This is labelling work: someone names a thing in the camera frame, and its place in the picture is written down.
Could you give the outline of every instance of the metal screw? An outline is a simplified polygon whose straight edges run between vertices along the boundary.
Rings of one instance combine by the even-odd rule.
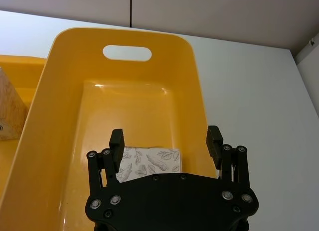
[[[90,152],[88,156],[89,156],[89,157],[93,157],[93,156],[95,156],[95,152],[93,152],[93,151],[92,151],[92,152]]]
[[[245,149],[244,147],[242,147],[242,146],[240,146],[240,147],[238,148],[238,150],[241,151],[241,152],[245,152],[245,151],[246,151],[246,149]]]
[[[113,216],[113,211],[112,210],[106,210],[104,216],[109,219],[110,217]]]
[[[117,205],[120,201],[121,201],[121,197],[118,195],[115,195],[110,199],[111,205]]]
[[[233,194],[230,193],[229,191],[225,190],[221,192],[221,196],[226,199],[226,200],[232,200],[233,199]]]
[[[103,154],[105,154],[105,155],[110,154],[110,150],[104,150],[104,151],[103,151]]]
[[[101,201],[100,200],[93,200],[92,202],[91,202],[91,205],[90,205],[90,207],[92,208],[92,209],[97,209],[100,205],[101,205]]]
[[[234,213],[240,213],[240,208],[238,206],[233,207]]]
[[[152,177],[152,179],[153,179],[154,181],[157,181],[157,180],[159,180],[159,176],[158,176],[158,175],[154,175],[154,176]]]
[[[225,150],[230,150],[230,145],[224,145]]]
[[[241,196],[241,198],[242,198],[243,201],[245,201],[247,203],[253,202],[253,198],[251,198],[250,195],[244,194],[244,195]]]
[[[180,179],[181,179],[181,180],[186,180],[186,179],[187,179],[187,176],[184,175],[184,174],[182,174],[182,175],[180,175]]]

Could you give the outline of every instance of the wooden block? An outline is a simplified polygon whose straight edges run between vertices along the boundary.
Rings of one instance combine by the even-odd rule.
[[[0,68],[0,140],[19,139],[27,107]]]

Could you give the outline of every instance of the plastic container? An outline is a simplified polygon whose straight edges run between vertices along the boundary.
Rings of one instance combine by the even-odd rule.
[[[0,67],[27,107],[30,107],[45,61],[43,58],[0,55]],[[0,140],[0,197],[18,142],[18,139]]]
[[[148,61],[112,60],[106,45],[140,46]],[[215,176],[191,46],[170,34],[76,28],[57,36],[0,207],[0,230],[92,231],[86,153],[126,146],[179,148],[184,172]]]

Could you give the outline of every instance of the black bracket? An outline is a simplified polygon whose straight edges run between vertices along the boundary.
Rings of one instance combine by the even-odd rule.
[[[208,127],[206,143],[220,170],[218,179],[169,173],[119,183],[124,136],[121,129],[114,130],[110,148],[87,154],[90,196],[85,212],[95,231],[247,231],[247,218],[259,206],[249,185],[247,149],[223,144],[216,126]]]

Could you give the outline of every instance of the gray ceiling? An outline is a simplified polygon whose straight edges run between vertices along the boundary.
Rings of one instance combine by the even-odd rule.
[[[319,32],[319,0],[132,0],[132,27],[289,48]],[[0,9],[130,26],[130,0],[0,0]]]

